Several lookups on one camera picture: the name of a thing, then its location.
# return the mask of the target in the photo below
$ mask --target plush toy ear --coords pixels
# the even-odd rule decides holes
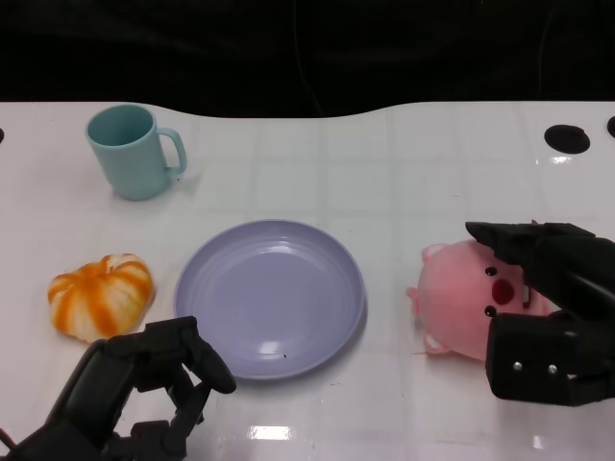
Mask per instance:
[[[436,243],[435,245],[430,245],[425,250],[423,250],[423,252],[421,253],[421,257],[423,258],[423,264],[425,264],[427,261],[429,261],[430,257],[432,257],[433,255],[438,253],[444,247],[446,247],[445,244],[443,244],[443,243]]]
[[[414,288],[413,286],[410,286],[407,290],[406,290],[406,295],[410,298],[410,300],[412,301],[412,308],[410,309],[411,312],[414,315],[417,315],[419,313],[419,290],[417,290],[416,288]]]
[[[425,350],[429,353],[445,353],[449,351],[449,348],[441,345],[438,340],[429,333],[425,333],[425,336],[423,336],[423,344],[425,345]]]

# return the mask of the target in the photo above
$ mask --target orange pumpkin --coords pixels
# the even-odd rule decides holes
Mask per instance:
[[[154,282],[135,255],[107,255],[55,277],[47,292],[51,323],[94,342],[130,330],[154,298]]]

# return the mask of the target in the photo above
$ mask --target plate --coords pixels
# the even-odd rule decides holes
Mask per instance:
[[[301,374],[335,355],[364,317],[353,257],[312,226],[266,220],[213,237],[186,264],[175,315],[199,333],[236,377]]]

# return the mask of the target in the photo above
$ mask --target mug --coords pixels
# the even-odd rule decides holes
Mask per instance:
[[[166,165],[161,134],[173,140],[179,167]],[[97,113],[87,122],[86,137],[107,181],[125,199],[152,198],[185,171],[185,149],[178,133],[158,128],[154,114],[141,106],[115,106]]]

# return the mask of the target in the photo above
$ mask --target pink plush toy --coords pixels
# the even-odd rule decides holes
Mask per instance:
[[[520,267],[499,261],[475,240],[432,245],[423,250],[423,263],[418,289],[406,293],[412,313],[424,321],[427,352],[456,351],[484,360],[490,317],[551,311],[546,298],[524,287]]]

